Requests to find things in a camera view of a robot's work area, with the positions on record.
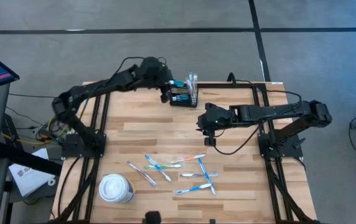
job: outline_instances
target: floor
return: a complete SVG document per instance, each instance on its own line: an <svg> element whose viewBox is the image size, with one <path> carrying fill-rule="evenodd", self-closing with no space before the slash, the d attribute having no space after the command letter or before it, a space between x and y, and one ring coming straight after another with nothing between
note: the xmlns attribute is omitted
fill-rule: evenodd
<svg viewBox="0 0 356 224"><path fill-rule="evenodd" d="M115 30L178 27L218 29ZM356 152L348 138L356 117L355 31L356 0L0 0L0 60L21 76L11 93L55 96L110 76L122 58L153 55L165 57L178 80L189 71L202 81L233 72L284 82L304 100L326 103L333 123L301 133L316 213L326 223L356 223ZM41 122L52 116L49 99L10 96L8 106ZM32 125L10 114L17 126ZM17 203L12 223L46 221L52 201Z"/></svg>

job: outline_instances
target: wire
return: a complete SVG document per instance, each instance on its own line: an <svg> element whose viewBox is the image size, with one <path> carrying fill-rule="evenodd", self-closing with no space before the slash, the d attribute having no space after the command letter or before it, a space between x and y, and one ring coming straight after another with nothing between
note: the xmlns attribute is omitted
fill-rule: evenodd
<svg viewBox="0 0 356 224"><path fill-rule="evenodd" d="M157 59L160 59L160 58L163 58L163 60L164 60L164 65L167 65L167 59L165 58L165 57L158 57Z"/></svg>
<svg viewBox="0 0 356 224"><path fill-rule="evenodd" d="M262 91L260 88L258 88L258 86L256 86L254 83L252 83L252 82L250 82L250 81L248 81L248 80L236 80L236 81L247 82L247 83L249 83L250 85L252 85L253 87L259 89L259 91ZM239 146L238 149L234 150L233 152L222 152L222 151L220 151L216 146L214 146L214 149L217 150L217 152L219 152L219 153L221 153L221 154L223 154L223 155L228 155L228 156L229 156L229 155L233 155L234 153L238 152L243 146L245 146L245 145L248 143L248 141L249 141L249 140L254 136L254 134L259 130L260 125L263 125L265 122L270 121L270 120L272 120L272 119L275 119L276 117L278 117L278 116L280 116L280 115L282 115L282 114L285 114L285 113L287 113L288 111L296 110L297 108L299 108L299 107L302 105L302 98L301 98L301 95L300 95L300 94L293 93L293 92L291 92L291 91L281 91L281 90L266 90L266 91L267 91L267 92L277 92L277 93L288 93L288 94L292 94L292 95L294 95L294 96L297 96L297 97L298 97L298 102L296 103L297 105L296 105L295 108L290 108L290 109L288 109L288 110L286 110L286 111L281 112L280 114L277 114L276 116L273 116L273 117L271 117L271 118L269 118L269 119L263 121L263 122L262 122L261 124L259 124L259 126L253 131L253 133L250 135L250 137L248 137L248 138L246 139L246 141L245 141L241 146Z"/></svg>
<svg viewBox="0 0 356 224"><path fill-rule="evenodd" d="M300 157L294 157L295 160L297 160L301 165L304 167L304 170L307 171L307 167L305 166L305 163L302 161Z"/></svg>
<svg viewBox="0 0 356 224"><path fill-rule="evenodd" d="M353 149L355 150L355 152L356 152L356 147L355 147L354 143L352 142L352 138L351 138L351 125L352 125L352 123L353 123L355 120L356 120L356 118L352 119L351 122L350 122L350 125L349 125L349 128L348 128L348 137L349 137L349 139L350 139L352 148L353 148Z"/></svg>
<svg viewBox="0 0 356 224"><path fill-rule="evenodd" d="M24 96L24 97L35 97L35 98L56 98L56 96L34 96L34 95L23 95L23 94L15 94L15 93L9 93L11 96Z"/></svg>
<svg viewBox="0 0 356 224"><path fill-rule="evenodd" d="M55 219L55 215L54 215L54 213L52 211L52 208L51 208L51 215L52 215L52 219Z"/></svg>
<svg viewBox="0 0 356 224"><path fill-rule="evenodd" d="M6 106L6 108L10 109L11 111L13 111L15 114L17 114L17 115L19 115L19 116L22 116L22 117L25 117L25 118L29 118L31 121L33 121L33 122L35 122L35 123L37 123L37 124L39 124L39 125L43 125L42 123L40 123L40 122L38 122L38 121L32 119L31 117L29 117L29 116L27 116L27 115L23 115L23 114L20 114L20 113L16 112L16 110L14 110L14 109L12 109L12 108L10 108L10 107L8 107L8 106Z"/></svg>
<svg viewBox="0 0 356 224"><path fill-rule="evenodd" d="M220 151L219 149L217 149L217 147L216 146L214 146L214 149L215 150L217 150L217 152L219 152L219 153L221 153L221 154L223 154L223 155L227 155L227 156L229 156L229 155L233 155L233 154L235 154L236 152L238 152L243 146L245 146L247 143L248 143L248 141L253 137L253 135L259 130L259 126L253 131L253 133L250 135L250 137L248 137L247 139L246 139L246 141L241 145L241 146L239 146L239 148L237 148L235 151L233 151L233 152L222 152L222 151Z"/></svg>
<svg viewBox="0 0 356 224"><path fill-rule="evenodd" d="M12 140L12 137L10 137L7 134L1 133L1 136L4 137L4 138L8 138L8 139ZM43 146L43 145L46 145L46 144L49 144L49 143L53 142L54 140L50 140L50 141L46 141L46 142L30 142L30 141L25 141L25 140L21 140L21 139L16 139L16 141L21 142L21 143L25 143L25 144Z"/></svg>
<svg viewBox="0 0 356 224"><path fill-rule="evenodd" d="M223 135L224 132L225 132L225 129L222 130L222 133L221 133L221 134L219 134L219 135L217 135L217 136L214 136L214 137L215 137L215 138L218 138L218 137L220 137L221 135Z"/></svg>
<svg viewBox="0 0 356 224"><path fill-rule="evenodd" d="M33 139L33 140L36 140L36 141L39 141L38 139L36 138L32 138L30 136L26 136L26 135L23 135L23 134L19 134L19 137L23 137L23 138L29 138L29 139Z"/></svg>
<svg viewBox="0 0 356 224"><path fill-rule="evenodd" d="M61 203L61 201L62 201L62 194L63 194L63 190L64 190L64 188L65 188L65 184L66 184L67 177L68 177L68 175L70 174L70 172L72 171L73 166L77 163L77 161L78 161L79 159L80 159L79 157L78 157L77 159L75 159L74 162L72 163L72 165L70 166L70 168L68 169L68 171L67 171L67 173L66 173L66 176L65 176L65 179L63 180L62 187L60 188L59 199L58 199L58 216L60 216L60 203Z"/></svg>
<svg viewBox="0 0 356 224"><path fill-rule="evenodd" d="M259 91L261 91L261 89L258 88L258 86L256 86L254 83L252 83L252 82L250 82L250 81L248 81L248 80L236 80L236 81L239 81L239 82L247 82L247 83L249 83L250 85L252 85L253 87L259 89ZM291 91L267 90L267 89L266 89L265 91L270 92L270 93L288 93L288 94L292 94L292 95L298 97L298 102L297 102L298 105L297 105L296 109L299 108L299 105L302 104L302 97L301 97L301 95L298 94L298 93L293 93L293 92L291 92Z"/></svg>
<svg viewBox="0 0 356 224"><path fill-rule="evenodd" d="M39 128L39 127L41 127L42 125L38 125L38 126L29 126L29 127L27 127L27 128L15 128L16 130L24 130L24 129L28 129L28 130L33 130L33 129L36 129L36 128Z"/></svg>
<svg viewBox="0 0 356 224"><path fill-rule="evenodd" d="M51 123L53 124L54 123L54 121L55 121L55 116L53 116L50 120L49 120L49 122L48 122L48 128L47 128L47 130L48 131L51 131L51 129L50 129L50 125L51 125Z"/></svg>

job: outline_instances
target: toothbrush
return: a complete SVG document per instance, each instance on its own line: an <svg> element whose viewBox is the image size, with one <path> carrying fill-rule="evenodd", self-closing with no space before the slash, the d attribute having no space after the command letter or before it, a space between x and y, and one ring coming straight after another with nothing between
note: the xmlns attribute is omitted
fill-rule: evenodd
<svg viewBox="0 0 356 224"><path fill-rule="evenodd" d="M180 168L182 167L181 164L174 164L174 165L159 165L161 169L168 169L168 168ZM155 169L155 166L149 165L144 166L145 169Z"/></svg>
<svg viewBox="0 0 356 224"><path fill-rule="evenodd" d="M200 164L200 167L202 168L202 171L203 171L203 173L204 173L205 178L207 179L207 181L208 181L210 184L212 184L213 182L211 181L210 177L209 177L208 174L207 174L207 171L205 170L205 167L204 167L204 165L203 165L202 159L201 159L201 158L198 158L198 160L199 160L199 164ZM211 186L211 192L215 195L215 189L214 189L213 186Z"/></svg>
<svg viewBox="0 0 356 224"><path fill-rule="evenodd" d="M192 86L192 81L190 81L187 77L185 78L186 80L186 85L188 86L189 89L189 93L190 93L190 97L192 97L192 99L195 98L194 93L193 93L193 86Z"/></svg>
<svg viewBox="0 0 356 224"><path fill-rule="evenodd" d="M181 174L181 177L205 177L204 174ZM208 174L209 177L218 177L218 173Z"/></svg>
<svg viewBox="0 0 356 224"><path fill-rule="evenodd" d="M187 190L178 190L178 191L176 191L176 194L183 194L183 193L186 193L186 192L191 192L191 191L195 191L195 190L201 190L201 189L204 189L204 188L207 188L207 187L212 187L212 184L203 184L203 185L200 185L200 186L197 186L197 187L192 187L191 189L187 189Z"/></svg>
<svg viewBox="0 0 356 224"><path fill-rule="evenodd" d="M160 168L159 165L156 164L156 162L153 161L152 158L150 158L149 155L145 155L145 158L152 164L155 166L155 168L162 174L164 175L164 177L169 181L171 182L171 178Z"/></svg>
<svg viewBox="0 0 356 224"><path fill-rule="evenodd" d="M196 155L196 156L185 157L183 159L179 159L179 160L176 160L176 161L171 161L170 163L185 162L185 161L190 161L192 159L198 159L198 158L201 158L201 157L205 157L205 154L199 154L199 155Z"/></svg>
<svg viewBox="0 0 356 224"><path fill-rule="evenodd" d="M193 84L194 84L194 87L195 87L195 94L196 94L196 97L197 97L197 74L196 73L193 75Z"/></svg>
<svg viewBox="0 0 356 224"><path fill-rule="evenodd" d="M173 101L182 101L182 100L188 100L188 99L189 99L188 95L177 95L177 96L172 97Z"/></svg>
<svg viewBox="0 0 356 224"><path fill-rule="evenodd" d="M189 80L190 80L191 82L193 82L193 72L190 72L190 73L189 73Z"/></svg>
<svg viewBox="0 0 356 224"><path fill-rule="evenodd" d="M140 174L142 174L150 183L153 187L157 186L156 182L149 176L147 175L145 172L141 171L140 169L138 169L136 166L134 166L134 164L130 163L129 161L127 161L128 165L130 165L132 168L134 168L136 171L138 171Z"/></svg>
<svg viewBox="0 0 356 224"><path fill-rule="evenodd" d="M171 84L171 85L175 85L177 87L183 87L184 86L184 82L177 81L177 80L170 80L168 83Z"/></svg>

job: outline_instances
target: wooden table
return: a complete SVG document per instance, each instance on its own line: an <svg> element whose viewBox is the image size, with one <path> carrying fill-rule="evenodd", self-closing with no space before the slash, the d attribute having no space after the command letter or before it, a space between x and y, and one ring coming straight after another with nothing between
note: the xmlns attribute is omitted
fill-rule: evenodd
<svg viewBox="0 0 356 224"><path fill-rule="evenodd" d="M269 90L284 90L282 84L266 84ZM196 131L197 117L205 112L205 103L228 108L229 105L254 104L251 89L205 88L199 90L197 108L173 107L160 102L157 90L140 89L135 92L111 94L106 121L107 145L105 156L100 160L97 186L104 175L121 174L136 187L136 198L129 204L108 203L95 190L92 223L140 223L144 214L158 210L163 223L273 223L273 209L265 171L256 136L232 156L219 154L214 148L204 146L204 136ZM268 93L270 105L286 104L284 93ZM82 121L89 126L94 99L89 102ZM103 102L99 109L99 119ZM289 124L291 119L276 120L275 128ZM228 129L217 139L217 147L231 152L241 145L256 127ZM138 167L149 165L144 154L149 154L159 164L173 159L207 152L203 162L208 172L218 172L212 177L217 195L210 189L175 195L174 191L204 184L204 178L184 178L179 174L202 173L197 161L186 162L180 169L166 169L171 177L169 183L156 170L147 173L157 182L152 187L139 173L126 164L130 161ZM63 163L60 180L65 178L75 159ZM82 169L80 159L72 169L62 196L62 210L77 191ZM306 173L298 161L283 159L284 174L290 194L311 218L316 218ZM62 181L59 182L53 206L57 214L57 201ZM283 200L278 194L282 218L285 218ZM87 195L84 195L80 217L85 213Z"/></svg>

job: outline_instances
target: blue toothbrush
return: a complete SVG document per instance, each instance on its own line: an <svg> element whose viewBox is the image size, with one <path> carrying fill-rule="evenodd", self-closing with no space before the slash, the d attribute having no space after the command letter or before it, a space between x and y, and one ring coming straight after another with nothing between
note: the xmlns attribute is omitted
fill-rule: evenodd
<svg viewBox="0 0 356 224"><path fill-rule="evenodd" d="M187 189L187 190L178 190L176 192L176 194L183 194L183 193L186 193L186 192L191 192L191 191L195 191L195 190L201 190L201 189L204 189L204 188L207 188L207 187L212 187L212 184L203 184L203 185L200 185L200 186L197 186L197 187L192 187L191 189Z"/></svg>
<svg viewBox="0 0 356 224"><path fill-rule="evenodd" d="M153 159L149 156L149 155L145 155L145 158L152 164L155 166L155 168L162 174L164 175L164 177L171 182L171 178L161 169L161 167L156 164L156 162L153 161Z"/></svg>
<svg viewBox="0 0 356 224"><path fill-rule="evenodd" d="M203 174L205 176L205 178L207 179L207 181L210 183L210 184L213 184L213 182L211 181L210 177L208 176L208 173L207 171L205 170L205 167L203 165L203 162L202 162L202 159L199 158L199 164L200 164L200 167L202 168L202 171L203 171ZM215 195L215 189L213 186L211 186L211 192Z"/></svg>

